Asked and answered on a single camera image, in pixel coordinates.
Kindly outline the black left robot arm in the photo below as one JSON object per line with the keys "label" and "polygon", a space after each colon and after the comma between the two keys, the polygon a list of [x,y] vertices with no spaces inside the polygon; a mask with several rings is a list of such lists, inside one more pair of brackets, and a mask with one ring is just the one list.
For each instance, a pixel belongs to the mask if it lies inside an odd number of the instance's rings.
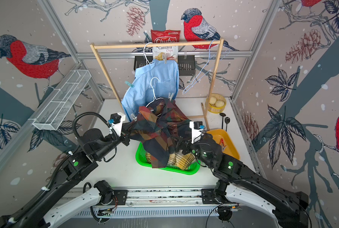
{"label": "black left robot arm", "polygon": [[[108,127],[109,135],[103,136],[97,128],[79,135],[77,123],[85,116],[100,119]],[[126,115],[121,112],[111,114],[109,120],[95,112],[78,115],[71,127],[78,141],[77,148],[58,164],[48,184],[26,205],[12,215],[0,217],[0,228],[55,228],[87,207],[98,203],[110,204],[114,200],[114,193],[103,180],[70,202],[60,207],[55,206],[67,192],[98,167],[98,162],[104,161],[111,151],[116,151],[119,144],[129,145],[129,133],[123,128],[125,118]]]}

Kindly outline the yellow plaid long-sleeve shirt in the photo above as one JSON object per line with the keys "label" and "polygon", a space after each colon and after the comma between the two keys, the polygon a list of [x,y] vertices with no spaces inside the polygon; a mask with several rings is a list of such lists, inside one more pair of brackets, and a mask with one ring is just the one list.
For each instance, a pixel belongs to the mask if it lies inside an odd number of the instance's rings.
{"label": "yellow plaid long-sleeve shirt", "polygon": [[152,168],[175,168],[180,170],[188,170],[189,167],[196,161],[193,154],[183,154],[182,151],[178,153],[169,154],[167,164],[163,164],[148,152],[145,153],[145,161],[151,164]]}

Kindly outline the white cassava chips bag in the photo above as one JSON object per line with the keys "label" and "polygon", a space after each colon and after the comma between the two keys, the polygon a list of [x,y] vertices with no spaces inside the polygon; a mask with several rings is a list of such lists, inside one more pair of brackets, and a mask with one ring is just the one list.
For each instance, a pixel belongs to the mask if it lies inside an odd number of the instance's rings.
{"label": "white cassava chips bag", "polygon": [[152,48],[153,57],[159,61],[173,60],[178,62],[178,46],[163,46]]}

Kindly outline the red plastic clothespin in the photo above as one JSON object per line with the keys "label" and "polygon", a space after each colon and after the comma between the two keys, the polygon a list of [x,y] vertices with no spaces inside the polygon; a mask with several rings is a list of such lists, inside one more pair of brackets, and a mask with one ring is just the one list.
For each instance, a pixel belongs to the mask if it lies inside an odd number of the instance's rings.
{"label": "red plastic clothespin", "polygon": [[220,145],[221,145],[222,147],[226,147],[226,143],[224,142],[223,139],[220,140]]}

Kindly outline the yellow plastic tray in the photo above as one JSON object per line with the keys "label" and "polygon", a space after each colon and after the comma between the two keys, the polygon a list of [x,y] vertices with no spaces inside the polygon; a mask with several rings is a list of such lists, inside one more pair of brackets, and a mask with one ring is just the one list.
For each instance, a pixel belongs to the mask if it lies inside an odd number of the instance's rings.
{"label": "yellow plastic tray", "polygon": [[222,152],[224,154],[230,155],[238,160],[240,160],[240,155],[234,146],[232,140],[230,139],[228,133],[223,130],[223,129],[215,129],[215,130],[210,130],[207,131],[208,134],[213,136],[213,139],[217,144],[220,145],[220,140],[223,139],[224,142],[226,143],[226,147],[222,147]]}

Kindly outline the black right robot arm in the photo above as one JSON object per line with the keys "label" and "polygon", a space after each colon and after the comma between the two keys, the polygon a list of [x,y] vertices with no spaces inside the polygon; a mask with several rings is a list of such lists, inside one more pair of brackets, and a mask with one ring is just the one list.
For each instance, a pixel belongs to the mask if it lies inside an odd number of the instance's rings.
{"label": "black right robot arm", "polygon": [[307,194],[290,192],[258,175],[240,160],[223,153],[211,135],[205,134],[195,142],[179,139],[175,145],[185,154],[193,154],[218,178],[213,191],[218,203],[248,206],[275,219],[281,228],[312,227]]}

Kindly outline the black wall-mounted basket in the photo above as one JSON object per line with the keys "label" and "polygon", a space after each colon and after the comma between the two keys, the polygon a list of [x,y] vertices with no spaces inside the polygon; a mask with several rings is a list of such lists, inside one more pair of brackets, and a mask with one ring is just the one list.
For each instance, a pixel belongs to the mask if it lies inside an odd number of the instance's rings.
{"label": "black wall-mounted basket", "polygon": [[[143,67],[146,65],[145,57],[135,56],[134,67],[135,71],[137,68]],[[179,56],[178,57],[178,66],[179,66],[179,75],[180,76],[195,76],[196,67],[195,67],[195,57],[194,56]]]}

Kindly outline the dark multicolour plaid shirt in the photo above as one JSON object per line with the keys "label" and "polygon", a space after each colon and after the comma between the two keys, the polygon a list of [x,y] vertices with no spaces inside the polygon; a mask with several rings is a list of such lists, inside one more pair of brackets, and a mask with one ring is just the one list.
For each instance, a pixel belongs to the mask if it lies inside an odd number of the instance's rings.
{"label": "dark multicolour plaid shirt", "polygon": [[159,99],[139,107],[137,120],[130,123],[129,138],[142,143],[154,159],[153,168],[164,168],[179,151],[177,144],[191,139],[189,123],[175,100]]}

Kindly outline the green plastic mesh basket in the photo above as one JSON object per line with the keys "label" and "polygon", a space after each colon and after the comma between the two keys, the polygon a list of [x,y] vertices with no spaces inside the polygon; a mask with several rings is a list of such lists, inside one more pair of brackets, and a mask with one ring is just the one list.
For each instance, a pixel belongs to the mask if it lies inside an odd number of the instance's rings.
{"label": "green plastic mesh basket", "polygon": [[[140,143],[139,146],[138,146],[137,152],[135,154],[135,159],[136,159],[136,161],[139,165],[152,168],[151,163],[147,161],[146,154],[147,154],[147,152],[145,151],[143,144]],[[186,169],[186,170],[181,170],[180,168],[178,168],[176,166],[171,166],[171,165],[167,166],[165,168],[160,168],[160,170],[165,170],[165,171],[175,172],[175,173],[181,173],[181,174],[185,174],[185,175],[194,175],[198,172],[199,169],[200,169],[200,164],[198,164],[197,162],[191,164],[189,166],[189,168]]]}

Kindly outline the white clothespin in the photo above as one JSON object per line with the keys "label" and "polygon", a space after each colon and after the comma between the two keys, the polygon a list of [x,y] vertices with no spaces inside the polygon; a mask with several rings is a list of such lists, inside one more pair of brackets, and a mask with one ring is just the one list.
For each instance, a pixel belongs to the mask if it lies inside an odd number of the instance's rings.
{"label": "white clothespin", "polygon": [[137,121],[137,115],[134,113],[131,114],[132,121]]}

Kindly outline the teal clothespin on blue shirt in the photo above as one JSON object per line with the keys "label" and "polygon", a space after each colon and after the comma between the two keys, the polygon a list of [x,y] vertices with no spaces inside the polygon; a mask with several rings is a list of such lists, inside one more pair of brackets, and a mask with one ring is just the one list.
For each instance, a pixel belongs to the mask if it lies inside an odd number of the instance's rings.
{"label": "teal clothespin on blue shirt", "polygon": [[129,86],[129,87],[131,87],[131,88],[134,88],[134,85],[133,84],[131,84],[130,82],[128,82],[128,81],[125,81],[125,83]]}

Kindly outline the light blue wire hanger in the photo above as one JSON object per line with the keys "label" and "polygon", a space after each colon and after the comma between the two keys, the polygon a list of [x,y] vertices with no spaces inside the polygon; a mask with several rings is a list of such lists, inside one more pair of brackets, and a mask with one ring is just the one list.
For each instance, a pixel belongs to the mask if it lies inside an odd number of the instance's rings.
{"label": "light blue wire hanger", "polygon": [[207,50],[208,50],[208,59],[207,59],[206,64],[202,67],[202,69],[199,71],[199,73],[193,78],[193,80],[191,81],[191,83],[190,83],[188,86],[186,86],[186,87],[184,88],[184,90],[182,91],[182,94],[183,94],[183,95],[186,94],[189,90],[191,90],[191,89],[194,87],[194,85],[195,85],[196,83],[198,83],[198,82],[202,79],[202,77],[206,74],[206,73],[204,73],[202,76],[200,76],[200,74],[202,73],[202,71],[203,71],[203,69],[205,68],[205,66],[207,66],[207,65],[209,64],[211,58],[215,56],[215,55],[212,55],[212,56],[211,56],[211,51],[210,51],[211,46],[213,45],[213,42],[215,42],[215,41],[216,41],[216,40],[211,40],[211,42],[210,42],[210,44],[209,44],[209,46],[208,46],[208,49],[207,49]]}

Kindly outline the light blue long-sleeve shirt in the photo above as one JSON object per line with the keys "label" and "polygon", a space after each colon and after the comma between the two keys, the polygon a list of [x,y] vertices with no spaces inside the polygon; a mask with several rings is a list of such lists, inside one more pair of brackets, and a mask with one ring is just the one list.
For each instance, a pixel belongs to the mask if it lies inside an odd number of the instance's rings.
{"label": "light blue long-sleeve shirt", "polygon": [[121,103],[128,118],[132,121],[138,114],[140,106],[146,106],[154,98],[169,98],[174,100],[179,91],[179,67],[174,60],[159,61],[136,69],[135,79]]}

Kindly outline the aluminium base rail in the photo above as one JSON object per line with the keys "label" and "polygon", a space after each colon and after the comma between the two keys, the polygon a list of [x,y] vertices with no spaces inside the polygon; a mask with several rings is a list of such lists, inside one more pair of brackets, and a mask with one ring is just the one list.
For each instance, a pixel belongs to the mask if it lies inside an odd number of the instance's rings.
{"label": "aluminium base rail", "polygon": [[253,209],[271,212],[275,206],[270,200],[233,184],[225,191],[209,188],[131,188],[114,190],[109,199],[104,199],[99,190],[91,188],[77,197],[63,198],[54,205],[54,209],[68,204],[70,209],[82,211],[90,206],[102,207],[160,207],[160,206],[205,206],[221,204],[251,207]]}

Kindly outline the red Chuba chips bag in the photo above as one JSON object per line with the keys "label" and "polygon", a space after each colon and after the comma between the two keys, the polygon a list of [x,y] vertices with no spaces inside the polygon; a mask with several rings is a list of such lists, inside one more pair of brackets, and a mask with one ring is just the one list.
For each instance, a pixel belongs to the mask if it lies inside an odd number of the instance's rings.
{"label": "red Chuba chips bag", "polygon": [[180,40],[180,30],[151,30],[151,39],[153,43],[174,43]]}

